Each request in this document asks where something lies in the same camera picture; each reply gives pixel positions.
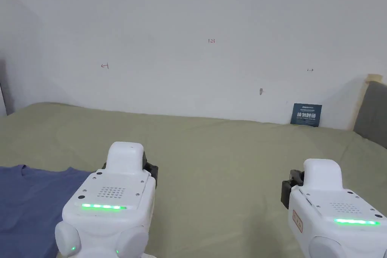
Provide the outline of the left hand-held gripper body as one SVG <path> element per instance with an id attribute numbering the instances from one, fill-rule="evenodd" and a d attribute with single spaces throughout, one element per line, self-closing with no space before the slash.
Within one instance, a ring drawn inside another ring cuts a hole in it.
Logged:
<path id="1" fill-rule="evenodd" d="M 63 258 L 148 258 L 158 167 L 139 143 L 114 142 L 104 168 L 62 210 L 55 239 Z"/>

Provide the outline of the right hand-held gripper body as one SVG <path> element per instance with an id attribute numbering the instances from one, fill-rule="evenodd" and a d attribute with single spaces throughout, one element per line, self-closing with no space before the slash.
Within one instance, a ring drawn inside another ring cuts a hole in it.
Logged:
<path id="1" fill-rule="evenodd" d="M 288 225 L 306 258 L 385 258 L 387 218 L 343 188 L 340 166 L 307 159 L 282 182 Z"/>

